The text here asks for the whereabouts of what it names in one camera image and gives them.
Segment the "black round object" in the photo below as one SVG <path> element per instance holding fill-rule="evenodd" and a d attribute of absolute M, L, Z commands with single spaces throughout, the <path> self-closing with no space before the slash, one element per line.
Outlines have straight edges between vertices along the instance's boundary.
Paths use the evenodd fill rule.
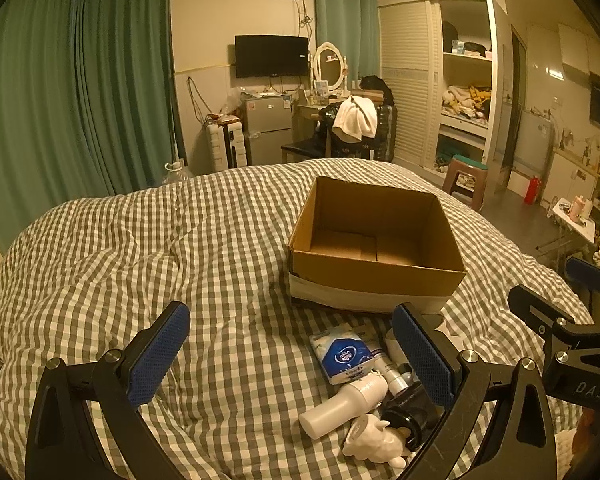
<path fill-rule="evenodd" d="M 380 418 L 405 434 L 405 447 L 415 452 L 437 427 L 442 411 L 431 401 L 421 382 L 414 382 L 387 401 Z"/>

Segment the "white plastic bottle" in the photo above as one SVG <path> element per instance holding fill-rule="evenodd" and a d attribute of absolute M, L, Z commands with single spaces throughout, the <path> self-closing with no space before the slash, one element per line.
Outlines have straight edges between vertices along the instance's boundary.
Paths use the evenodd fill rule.
<path fill-rule="evenodd" d="M 385 378 L 376 372 L 369 372 L 364 377 L 343 385 L 327 401 L 301 414 L 300 426 L 311 439 L 321 439 L 349 420 L 376 408 L 387 393 Z"/>

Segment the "blue tissue pack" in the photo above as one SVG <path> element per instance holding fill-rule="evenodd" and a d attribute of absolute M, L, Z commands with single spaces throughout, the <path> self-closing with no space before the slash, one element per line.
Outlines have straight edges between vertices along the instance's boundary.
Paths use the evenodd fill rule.
<path fill-rule="evenodd" d="M 331 385 L 341 385 L 367 373 L 375 358 L 360 335 L 343 323 L 313 334 L 310 345 Z"/>

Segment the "red fire extinguisher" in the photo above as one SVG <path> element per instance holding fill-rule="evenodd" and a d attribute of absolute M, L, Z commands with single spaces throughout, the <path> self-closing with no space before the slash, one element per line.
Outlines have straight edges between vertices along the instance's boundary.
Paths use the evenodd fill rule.
<path fill-rule="evenodd" d="M 542 181 L 538 176 L 534 176 L 530 179 L 526 194 L 524 194 L 524 202 L 528 205 L 533 205 L 538 198 L 539 190 Z"/>

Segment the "brown plastic stool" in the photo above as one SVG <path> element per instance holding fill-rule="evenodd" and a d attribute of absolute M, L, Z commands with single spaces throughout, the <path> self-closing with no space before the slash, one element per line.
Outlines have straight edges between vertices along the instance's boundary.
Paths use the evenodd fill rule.
<path fill-rule="evenodd" d="M 446 170 L 442 190 L 450 195 L 458 193 L 470 199 L 474 211 L 480 211 L 486 192 L 488 167 L 482 162 L 455 155 Z"/>

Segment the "open cardboard box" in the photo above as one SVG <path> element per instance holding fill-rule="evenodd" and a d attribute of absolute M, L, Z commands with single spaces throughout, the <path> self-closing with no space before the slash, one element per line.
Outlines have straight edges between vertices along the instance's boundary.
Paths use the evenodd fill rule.
<path fill-rule="evenodd" d="M 288 275 L 291 297 L 325 307 L 437 313 L 466 268 L 434 194 L 319 177 L 291 232 Z"/>

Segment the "dark suitcase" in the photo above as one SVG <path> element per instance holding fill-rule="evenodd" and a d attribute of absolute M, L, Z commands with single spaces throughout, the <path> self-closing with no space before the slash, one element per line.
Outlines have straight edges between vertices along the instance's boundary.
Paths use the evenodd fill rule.
<path fill-rule="evenodd" d="M 381 105 L 377 110 L 377 130 L 375 136 L 376 148 L 374 159 L 381 162 L 392 162 L 396 146 L 396 123 L 398 111 L 394 106 Z"/>

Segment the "white louvred wardrobe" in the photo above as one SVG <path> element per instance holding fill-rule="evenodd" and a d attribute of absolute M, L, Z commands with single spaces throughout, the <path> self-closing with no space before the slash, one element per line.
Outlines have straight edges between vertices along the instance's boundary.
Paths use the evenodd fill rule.
<path fill-rule="evenodd" d="M 392 0 L 379 30 L 380 76 L 399 110 L 396 163 L 441 184 L 455 154 L 487 162 L 502 94 L 494 0 Z"/>

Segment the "white towel on chair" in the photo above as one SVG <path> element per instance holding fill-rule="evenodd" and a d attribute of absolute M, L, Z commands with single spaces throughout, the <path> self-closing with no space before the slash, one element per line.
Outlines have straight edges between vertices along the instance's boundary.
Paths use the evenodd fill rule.
<path fill-rule="evenodd" d="M 332 125 L 332 132 L 346 143 L 361 142 L 364 138 L 373 139 L 378 125 L 374 102 L 362 96 L 349 96 L 340 103 Z"/>

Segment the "clear water jug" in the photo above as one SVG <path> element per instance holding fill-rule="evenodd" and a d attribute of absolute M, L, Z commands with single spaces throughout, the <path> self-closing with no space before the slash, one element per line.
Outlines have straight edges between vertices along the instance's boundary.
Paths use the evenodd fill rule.
<path fill-rule="evenodd" d="M 183 159 L 178 159 L 175 162 L 166 162 L 164 164 L 164 170 L 166 173 L 163 176 L 162 183 L 164 185 L 187 181 L 193 174 L 188 170 L 186 165 L 184 164 Z"/>

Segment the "black chair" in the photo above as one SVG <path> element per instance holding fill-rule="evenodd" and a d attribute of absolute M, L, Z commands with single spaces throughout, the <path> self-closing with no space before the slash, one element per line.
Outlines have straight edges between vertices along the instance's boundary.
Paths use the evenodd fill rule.
<path fill-rule="evenodd" d="M 332 132 L 332 125 L 339 107 L 339 103 L 334 103 L 324 106 L 320 110 L 309 108 L 310 119 L 315 125 L 313 136 L 306 140 L 283 145 L 283 162 L 286 162 L 290 155 L 303 159 L 336 157 L 375 160 L 375 138 L 364 138 L 361 142 L 346 143 L 340 141 Z"/>

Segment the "green curtain left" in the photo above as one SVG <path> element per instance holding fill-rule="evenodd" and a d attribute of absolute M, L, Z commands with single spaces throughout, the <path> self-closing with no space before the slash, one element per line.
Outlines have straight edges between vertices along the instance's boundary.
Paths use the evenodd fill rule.
<path fill-rule="evenodd" d="M 46 211 L 158 185 L 178 135 L 170 0 L 0 9 L 0 250 Z"/>

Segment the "green curtain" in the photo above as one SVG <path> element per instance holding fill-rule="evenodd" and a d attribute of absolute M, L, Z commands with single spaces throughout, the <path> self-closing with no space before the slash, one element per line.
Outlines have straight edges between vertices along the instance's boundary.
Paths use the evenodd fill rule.
<path fill-rule="evenodd" d="M 317 44 L 330 42 L 348 63 L 348 84 L 379 74 L 378 0 L 314 0 Z"/>
<path fill-rule="evenodd" d="M 46 211 L 158 185 L 178 135 L 170 0 L 0 9 L 0 250 Z"/>

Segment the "green curtain centre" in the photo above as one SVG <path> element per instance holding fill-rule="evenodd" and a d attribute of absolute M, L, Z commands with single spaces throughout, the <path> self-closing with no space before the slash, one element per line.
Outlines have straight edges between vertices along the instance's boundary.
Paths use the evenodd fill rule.
<path fill-rule="evenodd" d="M 317 44 L 330 42 L 348 63 L 348 84 L 379 74 L 378 0 L 314 0 Z"/>

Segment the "black wall television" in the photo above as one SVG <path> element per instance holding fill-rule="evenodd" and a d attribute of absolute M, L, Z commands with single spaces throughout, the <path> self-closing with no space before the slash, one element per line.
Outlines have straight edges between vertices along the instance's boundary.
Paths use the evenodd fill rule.
<path fill-rule="evenodd" d="M 301 36 L 235 37 L 237 78 L 305 77 L 309 75 L 309 40 Z"/>

